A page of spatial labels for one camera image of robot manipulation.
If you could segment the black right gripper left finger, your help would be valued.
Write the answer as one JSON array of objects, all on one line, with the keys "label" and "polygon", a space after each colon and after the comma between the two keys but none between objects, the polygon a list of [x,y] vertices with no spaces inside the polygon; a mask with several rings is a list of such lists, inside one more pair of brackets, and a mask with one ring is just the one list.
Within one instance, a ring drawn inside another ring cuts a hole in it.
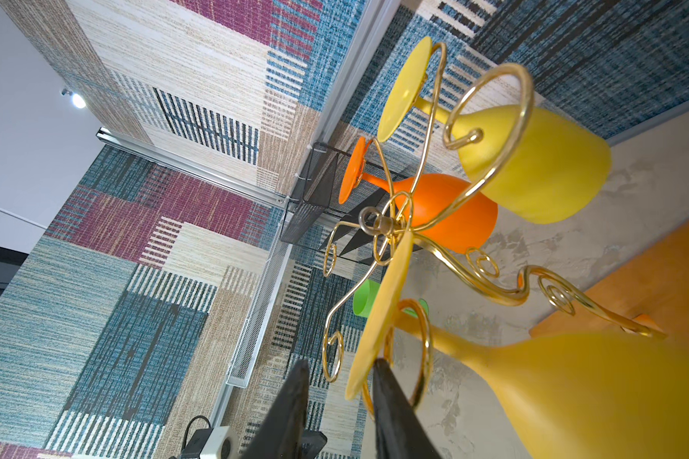
[{"label": "black right gripper left finger", "polygon": [[299,360],[242,458],[302,458],[310,367]]}]

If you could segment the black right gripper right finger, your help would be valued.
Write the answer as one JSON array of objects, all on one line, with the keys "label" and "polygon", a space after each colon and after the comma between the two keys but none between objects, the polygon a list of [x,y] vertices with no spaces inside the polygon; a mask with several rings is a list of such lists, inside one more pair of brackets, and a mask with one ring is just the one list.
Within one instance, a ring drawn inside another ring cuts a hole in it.
[{"label": "black right gripper right finger", "polygon": [[440,458],[401,390],[388,362],[372,367],[377,458]]}]

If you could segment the gold wire wine glass rack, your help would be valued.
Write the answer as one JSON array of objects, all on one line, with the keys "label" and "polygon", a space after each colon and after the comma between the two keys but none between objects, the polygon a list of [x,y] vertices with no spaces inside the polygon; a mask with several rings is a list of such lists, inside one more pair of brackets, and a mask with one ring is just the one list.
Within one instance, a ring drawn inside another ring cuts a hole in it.
[{"label": "gold wire wine glass rack", "polygon": [[589,311],[591,315],[610,322],[633,335],[654,340],[665,338],[665,333],[650,319],[646,317],[628,319],[618,315],[600,306],[563,277],[541,266],[527,265],[523,267],[516,276],[516,287],[508,289],[499,283],[499,268],[483,252],[482,247],[479,249],[469,248],[464,254],[459,254],[459,252],[444,248],[426,237],[425,231],[427,229],[456,212],[480,191],[466,176],[462,180],[468,182],[469,186],[445,210],[441,210],[438,216],[432,218],[428,223],[415,226],[412,223],[414,215],[413,195],[421,176],[424,174],[426,172],[418,170],[412,178],[399,183],[394,182],[390,177],[384,178],[388,182],[388,202],[382,210],[367,208],[362,211],[359,227],[373,239],[377,265],[383,266],[387,270],[403,235],[414,233],[418,236],[418,241],[413,245],[413,248],[420,247],[429,251],[460,277],[464,283],[495,303],[512,307],[524,304],[531,291],[530,280],[535,279],[547,301],[554,308],[568,315],[574,315],[578,308],[583,308]]}]

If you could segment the green wine glass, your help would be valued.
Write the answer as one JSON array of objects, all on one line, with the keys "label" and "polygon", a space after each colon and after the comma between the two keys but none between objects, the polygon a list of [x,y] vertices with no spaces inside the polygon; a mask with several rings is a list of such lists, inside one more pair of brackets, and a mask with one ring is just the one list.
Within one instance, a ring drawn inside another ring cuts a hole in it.
[{"label": "green wine glass", "polygon": [[357,289],[353,296],[353,313],[357,317],[369,317],[373,303],[378,294],[381,284],[367,279]]}]

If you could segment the yellow front wine glass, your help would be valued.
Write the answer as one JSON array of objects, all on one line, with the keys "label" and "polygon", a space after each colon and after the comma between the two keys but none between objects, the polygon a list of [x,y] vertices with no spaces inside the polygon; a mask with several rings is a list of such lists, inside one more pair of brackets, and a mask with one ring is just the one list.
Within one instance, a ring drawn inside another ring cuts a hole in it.
[{"label": "yellow front wine glass", "polygon": [[349,373],[357,397],[388,330],[428,338],[430,349],[485,380],[536,458],[689,458],[689,351],[629,332],[540,337],[502,347],[469,342],[400,312],[414,233],[386,270]]}]

